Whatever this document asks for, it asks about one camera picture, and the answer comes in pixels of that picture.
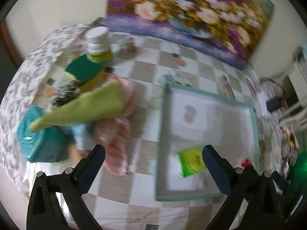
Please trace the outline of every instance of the green packet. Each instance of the green packet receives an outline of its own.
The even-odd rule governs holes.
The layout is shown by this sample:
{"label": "green packet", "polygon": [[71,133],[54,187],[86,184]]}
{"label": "green packet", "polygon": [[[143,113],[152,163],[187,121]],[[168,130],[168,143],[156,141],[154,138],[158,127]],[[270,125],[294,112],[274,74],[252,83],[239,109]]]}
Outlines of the green packet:
{"label": "green packet", "polygon": [[202,158],[203,148],[196,147],[178,153],[182,168],[182,177],[187,177],[207,169]]}

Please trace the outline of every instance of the tray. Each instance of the tray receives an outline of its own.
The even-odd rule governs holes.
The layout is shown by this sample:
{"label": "tray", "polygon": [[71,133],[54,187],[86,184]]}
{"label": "tray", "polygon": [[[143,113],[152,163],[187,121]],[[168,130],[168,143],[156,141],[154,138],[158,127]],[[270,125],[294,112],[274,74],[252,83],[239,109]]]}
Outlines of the tray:
{"label": "tray", "polygon": [[196,200],[220,195],[208,170],[181,177],[178,153],[211,144],[233,167],[250,159],[259,169],[253,107],[197,88],[167,84],[157,156],[157,201]]}

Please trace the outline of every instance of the floral painting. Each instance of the floral painting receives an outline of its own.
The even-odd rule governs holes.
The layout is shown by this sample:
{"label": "floral painting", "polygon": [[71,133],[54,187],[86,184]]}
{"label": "floral painting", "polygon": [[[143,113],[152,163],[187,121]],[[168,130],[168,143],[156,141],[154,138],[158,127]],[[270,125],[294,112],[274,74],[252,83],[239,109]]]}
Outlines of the floral painting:
{"label": "floral painting", "polygon": [[273,9],[270,0],[109,0],[106,25],[174,41],[243,69]]}

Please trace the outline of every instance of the teal box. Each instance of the teal box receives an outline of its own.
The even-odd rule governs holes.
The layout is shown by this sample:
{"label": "teal box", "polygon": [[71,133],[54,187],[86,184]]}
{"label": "teal box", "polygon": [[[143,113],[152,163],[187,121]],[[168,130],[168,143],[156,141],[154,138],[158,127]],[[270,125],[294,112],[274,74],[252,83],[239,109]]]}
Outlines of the teal box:
{"label": "teal box", "polygon": [[59,160],[70,143],[70,138],[56,127],[49,127],[35,133],[30,132],[30,123],[42,115],[44,115],[42,108],[32,106],[20,122],[17,139],[21,153],[29,162],[54,163]]}

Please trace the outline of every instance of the bottle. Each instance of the bottle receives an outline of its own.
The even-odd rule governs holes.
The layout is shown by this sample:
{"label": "bottle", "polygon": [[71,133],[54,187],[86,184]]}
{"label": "bottle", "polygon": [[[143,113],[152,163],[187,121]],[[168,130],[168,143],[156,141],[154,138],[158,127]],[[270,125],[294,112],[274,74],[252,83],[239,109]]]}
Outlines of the bottle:
{"label": "bottle", "polygon": [[110,65],[113,55],[108,38],[107,27],[94,27],[85,33],[85,53],[90,61]]}

